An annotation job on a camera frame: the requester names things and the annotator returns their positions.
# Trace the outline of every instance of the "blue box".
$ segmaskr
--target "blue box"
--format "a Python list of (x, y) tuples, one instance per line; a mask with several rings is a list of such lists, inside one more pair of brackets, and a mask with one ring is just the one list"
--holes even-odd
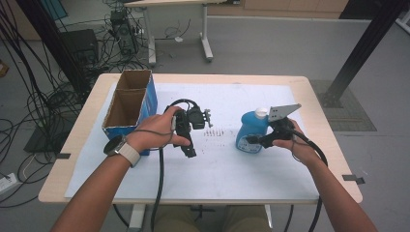
[(102, 130), (109, 139), (119, 134), (127, 135), (145, 118), (155, 115), (157, 106), (152, 72), (123, 71), (103, 120)]

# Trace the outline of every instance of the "white label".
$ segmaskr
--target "white label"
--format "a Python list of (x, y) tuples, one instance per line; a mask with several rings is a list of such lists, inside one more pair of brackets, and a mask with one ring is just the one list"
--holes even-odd
[(249, 144), (247, 142), (247, 137), (248, 135), (245, 135), (239, 139), (238, 142), (238, 149), (247, 153), (258, 153), (260, 149), (262, 148), (262, 145), (260, 144)]

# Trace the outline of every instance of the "white watch strap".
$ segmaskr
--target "white watch strap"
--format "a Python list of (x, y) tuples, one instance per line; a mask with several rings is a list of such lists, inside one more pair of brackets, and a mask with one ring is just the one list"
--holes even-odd
[(134, 167), (139, 161), (140, 155), (136, 150), (130, 146), (128, 143), (124, 143), (123, 147), (118, 151), (123, 157), (125, 157), (131, 163), (131, 166)]

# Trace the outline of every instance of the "watch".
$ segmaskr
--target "watch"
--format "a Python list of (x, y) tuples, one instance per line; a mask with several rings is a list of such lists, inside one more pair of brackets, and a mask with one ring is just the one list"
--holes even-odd
[(109, 157), (121, 155), (125, 157), (134, 167), (139, 161), (139, 153), (127, 143), (127, 138), (124, 135), (117, 135), (113, 137), (103, 148), (103, 152)]

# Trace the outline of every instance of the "hand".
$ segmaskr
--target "hand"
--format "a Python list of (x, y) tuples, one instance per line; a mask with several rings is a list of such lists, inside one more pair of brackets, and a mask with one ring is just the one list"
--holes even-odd
[[(296, 131), (303, 133), (295, 120), (289, 120), (295, 126)], [(308, 165), (313, 161), (320, 161), (320, 158), (317, 156), (314, 150), (310, 146), (308, 146), (306, 142), (303, 141), (300, 137), (297, 137), (296, 140), (274, 140), (273, 145), (288, 149), (304, 165)]]
[(150, 148), (159, 148), (166, 143), (181, 146), (190, 145), (190, 141), (185, 137), (173, 134), (173, 131), (171, 131), (172, 117), (177, 110), (181, 110), (181, 108), (170, 106), (162, 115), (157, 114), (146, 118), (135, 131), (127, 135), (127, 142), (138, 152)]

